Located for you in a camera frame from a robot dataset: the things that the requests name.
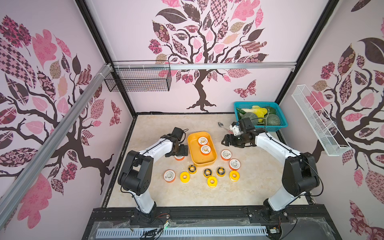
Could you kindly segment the yellow plastic storage box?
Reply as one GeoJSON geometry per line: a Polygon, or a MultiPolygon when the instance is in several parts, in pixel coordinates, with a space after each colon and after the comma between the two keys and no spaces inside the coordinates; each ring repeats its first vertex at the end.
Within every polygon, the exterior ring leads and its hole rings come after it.
{"type": "Polygon", "coordinates": [[[187,140],[191,159],[197,167],[207,167],[215,163],[218,154],[208,132],[192,133],[187,140]]]}

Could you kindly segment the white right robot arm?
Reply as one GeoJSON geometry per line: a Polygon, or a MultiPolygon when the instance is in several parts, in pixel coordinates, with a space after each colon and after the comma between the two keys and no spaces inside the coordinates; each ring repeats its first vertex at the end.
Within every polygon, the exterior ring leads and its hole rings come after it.
{"type": "Polygon", "coordinates": [[[323,185],[312,154],[290,148],[272,137],[267,130],[256,128],[250,118],[233,122],[229,134],[222,140],[222,145],[242,149],[259,147],[282,164],[282,186],[264,201],[263,210],[266,214],[272,215],[283,211],[298,197],[323,185]]]}

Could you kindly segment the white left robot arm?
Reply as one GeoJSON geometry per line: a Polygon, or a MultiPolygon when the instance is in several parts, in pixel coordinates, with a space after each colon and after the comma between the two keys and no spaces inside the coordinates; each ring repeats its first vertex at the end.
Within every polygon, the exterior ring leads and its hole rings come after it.
{"type": "Polygon", "coordinates": [[[162,157],[188,156],[188,146],[183,144],[187,131],[175,127],[172,133],[161,136],[152,146],[127,153],[117,181],[121,192],[133,197],[142,214],[150,215],[156,209],[156,202],[149,192],[154,163],[162,157]]]}

